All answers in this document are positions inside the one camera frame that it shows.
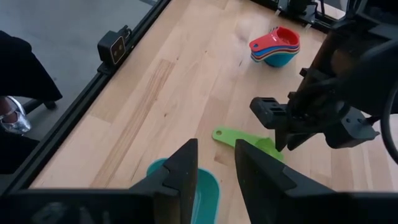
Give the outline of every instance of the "chair leg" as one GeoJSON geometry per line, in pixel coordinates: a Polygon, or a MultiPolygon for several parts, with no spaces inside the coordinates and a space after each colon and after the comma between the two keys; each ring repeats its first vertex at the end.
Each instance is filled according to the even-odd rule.
{"type": "Polygon", "coordinates": [[[54,110],[57,108],[57,104],[54,101],[46,101],[44,102],[44,106],[49,110],[54,110]]]}
{"type": "Polygon", "coordinates": [[[27,103],[24,103],[24,109],[26,114],[29,114],[30,112],[38,108],[42,103],[43,101],[41,100],[29,100],[27,103]]]}

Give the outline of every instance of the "green measuring spoon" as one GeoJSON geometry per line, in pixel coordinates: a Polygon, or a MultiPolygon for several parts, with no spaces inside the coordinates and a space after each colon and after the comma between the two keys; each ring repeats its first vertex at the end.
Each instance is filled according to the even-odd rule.
{"type": "Polygon", "coordinates": [[[235,148],[235,142],[237,139],[243,139],[248,143],[256,146],[261,151],[274,157],[275,159],[283,162],[284,155],[275,148],[275,144],[271,138],[263,138],[252,134],[238,131],[235,129],[217,127],[213,131],[213,139],[225,143],[235,148]]]}

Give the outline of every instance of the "red measuring cup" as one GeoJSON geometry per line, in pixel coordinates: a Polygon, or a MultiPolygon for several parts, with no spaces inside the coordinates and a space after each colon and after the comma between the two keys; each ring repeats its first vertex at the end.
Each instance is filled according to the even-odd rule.
{"type": "Polygon", "coordinates": [[[264,35],[252,42],[249,46],[253,52],[267,49],[269,47],[297,47],[300,45],[300,36],[298,33],[285,28],[278,27],[267,35],[264,35]]]}

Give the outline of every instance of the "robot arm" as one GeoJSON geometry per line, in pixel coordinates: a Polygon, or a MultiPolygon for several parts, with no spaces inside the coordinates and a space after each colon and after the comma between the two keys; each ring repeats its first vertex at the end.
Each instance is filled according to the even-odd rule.
{"type": "Polygon", "coordinates": [[[354,147],[379,134],[372,125],[381,119],[384,143],[398,162],[388,127],[390,113],[398,113],[398,26],[387,5],[349,4],[310,68],[300,72],[303,80],[287,104],[252,100],[250,108],[260,122],[275,129],[279,151],[293,150],[316,133],[323,133],[334,149],[354,147]]]}

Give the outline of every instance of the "person's foot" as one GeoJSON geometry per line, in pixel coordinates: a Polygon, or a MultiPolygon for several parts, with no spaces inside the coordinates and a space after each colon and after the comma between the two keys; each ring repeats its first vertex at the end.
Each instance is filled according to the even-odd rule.
{"type": "Polygon", "coordinates": [[[17,109],[12,109],[6,114],[0,116],[0,125],[5,131],[12,134],[27,133],[32,126],[25,116],[24,108],[13,97],[8,96],[8,98],[17,106],[17,109]]]}

